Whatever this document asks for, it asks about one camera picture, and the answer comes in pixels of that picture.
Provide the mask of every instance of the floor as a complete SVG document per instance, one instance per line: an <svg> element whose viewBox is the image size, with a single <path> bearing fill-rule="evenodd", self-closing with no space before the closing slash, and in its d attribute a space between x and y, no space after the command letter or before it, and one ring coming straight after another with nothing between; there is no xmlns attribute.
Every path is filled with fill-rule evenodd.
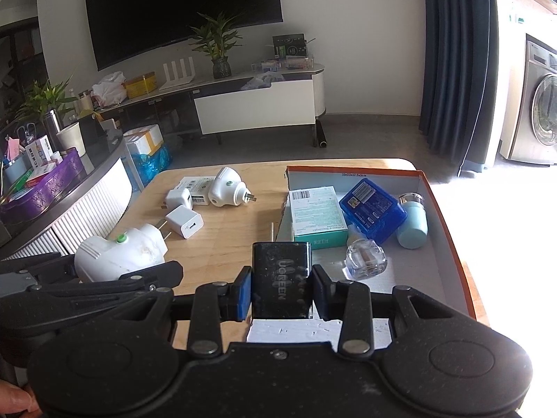
<svg viewBox="0 0 557 418"><path fill-rule="evenodd" d="M534 364L523 418L549 416L557 361L551 317L557 284L557 167L498 158L481 174L455 168L428 150L413 116L326 115L325 149L307 127L231 132L171 140L171 168L271 160L401 157L425 172L492 328L522 345Z"/></svg>

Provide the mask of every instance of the human hand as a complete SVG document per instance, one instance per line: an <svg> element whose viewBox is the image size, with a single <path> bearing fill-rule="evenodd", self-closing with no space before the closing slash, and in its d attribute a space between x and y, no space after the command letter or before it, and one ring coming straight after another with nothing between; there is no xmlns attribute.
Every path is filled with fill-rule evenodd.
<svg viewBox="0 0 557 418"><path fill-rule="evenodd" d="M30 386L24 389L0 380L0 413L19 413L21 418L38 418L42 412Z"/></svg>

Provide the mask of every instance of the white plastic bag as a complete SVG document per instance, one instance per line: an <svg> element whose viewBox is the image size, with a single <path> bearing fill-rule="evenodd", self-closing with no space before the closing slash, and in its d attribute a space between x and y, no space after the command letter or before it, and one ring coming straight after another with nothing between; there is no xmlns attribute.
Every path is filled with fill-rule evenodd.
<svg viewBox="0 0 557 418"><path fill-rule="evenodd" d="M97 85L93 85L91 94L96 97L97 102L102 108L117 105L126 99L126 88L124 82L126 78L121 71L103 77Z"/></svg>
<svg viewBox="0 0 557 418"><path fill-rule="evenodd" d="M270 88L273 82L285 81L282 74L278 72L263 72L263 74L256 75L249 82L240 88L241 91L256 90L259 88Z"/></svg>

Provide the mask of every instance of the pink paper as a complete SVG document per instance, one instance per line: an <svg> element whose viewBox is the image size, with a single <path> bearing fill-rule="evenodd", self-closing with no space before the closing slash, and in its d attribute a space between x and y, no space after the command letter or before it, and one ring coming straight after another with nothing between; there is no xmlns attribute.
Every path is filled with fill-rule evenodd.
<svg viewBox="0 0 557 418"><path fill-rule="evenodd" d="M8 138L8 161L11 162L19 155L19 140Z"/></svg>

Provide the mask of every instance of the white cup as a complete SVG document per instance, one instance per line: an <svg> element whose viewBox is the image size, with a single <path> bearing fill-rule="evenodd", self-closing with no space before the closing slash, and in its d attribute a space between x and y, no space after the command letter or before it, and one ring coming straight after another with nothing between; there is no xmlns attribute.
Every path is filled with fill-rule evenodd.
<svg viewBox="0 0 557 418"><path fill-rule="evenodd" d="M79 129L79 121L75 122L71 126L62 129L56 134L62 149L68 150L69 148L76 148L79 157L85 155L85 145L83 144L83 138L81 137L81 130Z"/></svg>

